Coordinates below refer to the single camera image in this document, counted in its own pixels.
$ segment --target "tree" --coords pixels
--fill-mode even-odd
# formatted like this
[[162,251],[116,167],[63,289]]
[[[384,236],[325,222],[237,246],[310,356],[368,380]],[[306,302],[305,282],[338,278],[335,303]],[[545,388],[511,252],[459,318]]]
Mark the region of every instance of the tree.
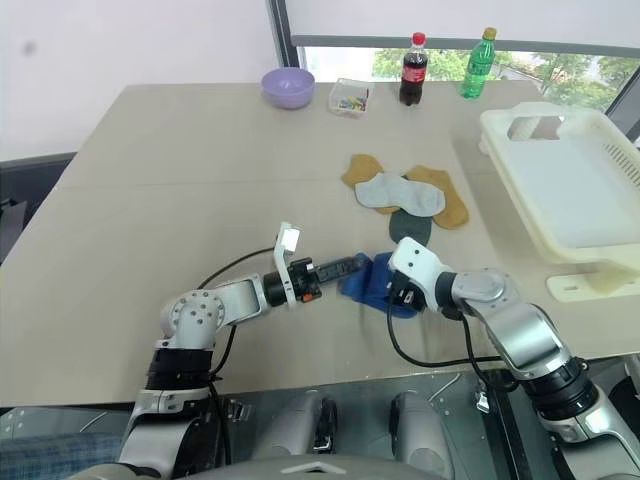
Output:
[[510,64],[509,67],[511,67],[514,70],[517,70],[518,72],[522,72],[525,73],[527,75],[530,75],[532,77],[536,76],[536,72],[535,72],[535,67],[532,66],[529,63],[524,63],[521,62],[519,60],[513,60]]
[[402,75],[402,59],[405,54],[402,48],[383,48],[373,56],[371,74],[379,78],[399,80]]
[[600,75],[616,91],[627,83],[638,66],[640,66],[640,60],[635,58],[602,57],[598,60]]
[[511,52],[496,52],[496,59],[493,63],[498,66],[496,77],[500,78],[504,68],[513,64],[513,54]]
[[579,105],[604,111],[611,105],[616,92],[615,88],[600,82],[572,78],[550,86],[547,98],[553,103]]
[[459,50],[431,50],[429,76],[434,80],[464,80],[469,54]]
[[[406,50],[384,48],[373,57],[371,73],[374,77],[399,80]],[[467,67],[468,53],[457,50],[429,50],[429,77],[434,80],[462,80]]]
[[542,80],[540,91],[545,94],[554,84],[580,78],[589,68],[591,55],[573,55],[568,53],[536,53],[543,60],[535,69],[536,77]]

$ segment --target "blue cloth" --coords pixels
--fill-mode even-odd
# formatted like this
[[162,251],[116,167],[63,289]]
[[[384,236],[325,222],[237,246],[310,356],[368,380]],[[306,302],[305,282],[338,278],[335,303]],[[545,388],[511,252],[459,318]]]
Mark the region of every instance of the blue cloth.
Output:
[[[380,253],[373,261],[364,253],[358,253],[356,258],[361,260],[364,266],[353,275],[338,282],[338,291],[358,303],[386,312],[392,276],[388,266],[391,252]],[[392,312],[394,317],[399,318],[411,318],[417,313],[402,305],[394,305]]]
[[0,480],[57,480],[115,462],[121,435],[73,433],[0,440]]

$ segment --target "cola bottle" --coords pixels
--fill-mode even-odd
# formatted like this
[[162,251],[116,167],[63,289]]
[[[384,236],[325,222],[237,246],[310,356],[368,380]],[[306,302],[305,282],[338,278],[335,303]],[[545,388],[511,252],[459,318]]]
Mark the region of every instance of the cola bottle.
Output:
[[422,98],[422,84],[427,76],[429,61],[424,50],[426,39],[424,33],[414,33],[411,37],[411,48],[404,56],[400,101],[405,105],[418,104]]

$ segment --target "plastic container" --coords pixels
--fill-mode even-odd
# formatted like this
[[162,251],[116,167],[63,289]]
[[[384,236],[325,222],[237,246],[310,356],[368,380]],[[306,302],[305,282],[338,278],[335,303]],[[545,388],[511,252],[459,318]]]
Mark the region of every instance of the plastic container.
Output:
[[274,107],[294,110],[311,102],[315,78],[302,68],[283,67],[262,77],[262,94]]
[[339,78],[329,94],[329,110],[336,115],[361,118],[369,110],[373,83]]
[[[484,112],[480,121],[480,148],[540,254],[553,263],[595,264],[591,273],[549,278],[552,295],[640,294],[640,152],[611,120],[592,109],[532,102]],[[555,126],[544,131],[545,123]]]

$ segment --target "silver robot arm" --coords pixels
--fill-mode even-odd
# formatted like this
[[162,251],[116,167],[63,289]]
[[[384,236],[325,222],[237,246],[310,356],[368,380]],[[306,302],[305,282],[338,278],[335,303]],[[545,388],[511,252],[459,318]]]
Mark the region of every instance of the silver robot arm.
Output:
[[509,275],[489,269],[453,273],[411,238],[400,241],[389,267],[420,289],[431,310],[455,308],[483,323],[542,426],[562,440],[559,448],[578,480],[640,477],[637,437],[587,377],[546,313],[520,299]]
[[211,387],[211,359],[221,328],[266,314],[272,307],[308,302],[320,285],[360,268],[351,257],[315,267],[310,258],[288,264],[300,230],[282,223],[274,246],[275,272],[186,292],[164,309],[163,338],[156,341],[124,435],[118,462],[146,469],[162,479],[209,468],[219,405]]

